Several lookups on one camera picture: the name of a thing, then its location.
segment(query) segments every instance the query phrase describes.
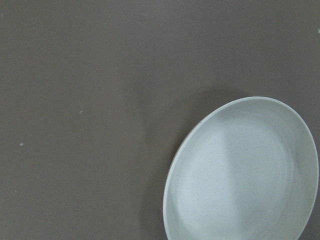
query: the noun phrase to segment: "white dish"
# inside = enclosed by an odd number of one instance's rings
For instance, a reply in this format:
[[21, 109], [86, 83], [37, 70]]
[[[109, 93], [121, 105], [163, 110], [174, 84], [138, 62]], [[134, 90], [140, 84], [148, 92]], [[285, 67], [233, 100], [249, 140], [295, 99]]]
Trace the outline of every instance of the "white dish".
[[313, 209], [319, 165], [313, 137], [288, 105], [232, 101], [205, 117], [178, 149], [165, 184], [169, 240], [297, 240]]

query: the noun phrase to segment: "brown surface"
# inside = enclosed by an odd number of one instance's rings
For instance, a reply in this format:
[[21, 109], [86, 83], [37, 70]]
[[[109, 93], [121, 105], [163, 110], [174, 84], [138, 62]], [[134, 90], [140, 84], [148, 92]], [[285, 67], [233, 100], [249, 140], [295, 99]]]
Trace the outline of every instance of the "brown surface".
[[[319, 12], [308, 1], [1, 1], [0, 239], [166, 239], [175, 151], [241, 97], [287, 103], [320, 149]], [[318, 197], [300, 239], [320, 239], [319, 226]]]

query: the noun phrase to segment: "oval bowl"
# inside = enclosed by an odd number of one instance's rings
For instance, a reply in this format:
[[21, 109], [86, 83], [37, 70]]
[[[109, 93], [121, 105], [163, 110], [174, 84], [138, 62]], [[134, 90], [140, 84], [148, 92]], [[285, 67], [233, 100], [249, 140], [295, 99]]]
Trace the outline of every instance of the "oval bowl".
[[297, 240], [318, 189], [315, 142], [291, 107], [268, 97], [232, 101], [205, 117], [167, 175], [169, 240]]

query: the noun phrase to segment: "gray surface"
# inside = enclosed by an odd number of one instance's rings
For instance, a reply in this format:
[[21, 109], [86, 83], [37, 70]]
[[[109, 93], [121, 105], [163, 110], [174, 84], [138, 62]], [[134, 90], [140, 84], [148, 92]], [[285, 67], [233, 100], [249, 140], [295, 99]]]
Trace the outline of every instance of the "gray surface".
[[[241, 97], [289, 104], [320, 149], [316, 2], [1, 1], [0, 239], [164, 240], [175, 151]], [[318, 197], [300, 239], [319, 226]]]

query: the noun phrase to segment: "plate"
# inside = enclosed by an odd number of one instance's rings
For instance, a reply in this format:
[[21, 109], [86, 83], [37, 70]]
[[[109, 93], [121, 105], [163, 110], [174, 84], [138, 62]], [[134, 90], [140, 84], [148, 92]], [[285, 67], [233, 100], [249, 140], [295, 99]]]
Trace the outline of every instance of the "plate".
[[163, 195], [169, 240], [297, 240], [319, 178], [303, 119], [268, 97], [232, 101], [188, 134]]

